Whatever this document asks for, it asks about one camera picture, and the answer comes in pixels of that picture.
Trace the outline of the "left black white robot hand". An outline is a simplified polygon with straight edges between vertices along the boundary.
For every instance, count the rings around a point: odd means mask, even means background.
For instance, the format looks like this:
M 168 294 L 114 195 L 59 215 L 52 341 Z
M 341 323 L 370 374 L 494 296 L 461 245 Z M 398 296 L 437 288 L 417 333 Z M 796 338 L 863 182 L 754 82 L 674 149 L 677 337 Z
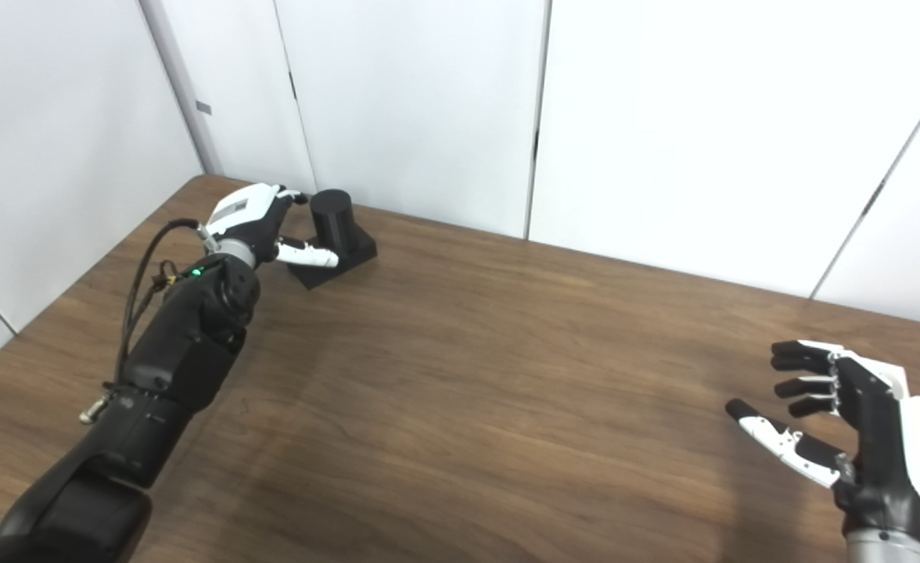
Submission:
M 206 254 L 228 254 L 253 270 L 276 260 L 292 266 L 338 267 L 340 259 L 330 249 L 281 236 L 289 208 L 306 203 L 309 197 L 299 190 L 253 183 L 221 199 L 196 232 Z

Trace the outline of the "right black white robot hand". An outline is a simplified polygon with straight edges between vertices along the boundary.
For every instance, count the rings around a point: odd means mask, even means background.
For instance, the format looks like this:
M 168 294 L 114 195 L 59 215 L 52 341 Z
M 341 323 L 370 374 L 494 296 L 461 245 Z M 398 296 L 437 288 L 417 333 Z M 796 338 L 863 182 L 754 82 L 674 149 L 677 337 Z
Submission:
M 831 414 L 857 434 L 850 454 L 734 398 L 725 410 L 751 439 L 831 491 L 850 562 L 920 562 L 920 395 L 903 367 L 836 343 L 772 343 L 774 387 L 796 419 Z

